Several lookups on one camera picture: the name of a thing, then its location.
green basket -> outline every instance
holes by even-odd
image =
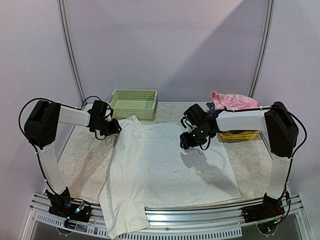
[[[140,120],[151,120],[157,95],[157,90],[115,90],[109,101],[113,117],[125,119],[135,115]]]

white cloth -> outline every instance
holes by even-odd
[[[240,198],[224,145],[180,148],[177,123],[142,125],[134,116],[119,121],[109,178],[99,194],[108,236],[149,226],[145,207],[184,207]]]

pink towel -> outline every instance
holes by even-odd
[[[216,91],[211,93],[216,110],[224,109],[230,110],[254,109],[258,108],[258,102],[251,97],[240,94],[222,94]]]

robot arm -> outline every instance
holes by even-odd
[[[267,133],[270,144],[272,169],[269,186],[263,204],[256,206],[256,212],[246,211],[242,215],[246,222],[253,222],[283,214],[281,198],[284,194],[292,162],[294,147],[297,143],[298,127],[281,102],[258,109],[239,111],[216,110],[205,112],[197,104],[188,108],[184,120],[195,128],[180,135],[180,146],[188,149],[201,146],[207,137],[229,131],[263,131]]]
[[[55,155],[55,139],[58,123],[88,127],[100,136],[119,133],[116,119],[111,119],[113,110],[106,102],[96,100],[86,112],[57,102],[39,100],[24,124],[24,134],[35,148],[41,172],[46,184],[46,195],[50,199],[49,212],[60,217],[88,222],[91,208],[85,201],[70,197]]]

beige work surface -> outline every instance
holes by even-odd
[[[184,111],[194,103],[158,102],[154,120],[141,123],[179,123]],[[207,109],[205,102],[198,104]],[[62,178],[73,198],[99,203],[98,194],[109,175],[116,141],[115,135],[99,141],[87,127],[74,128],[58,163]],[[215,205],[261,198],[268,188],[272,159],[260,136],[247,141],[224,140],[223,144],[242,197]]]

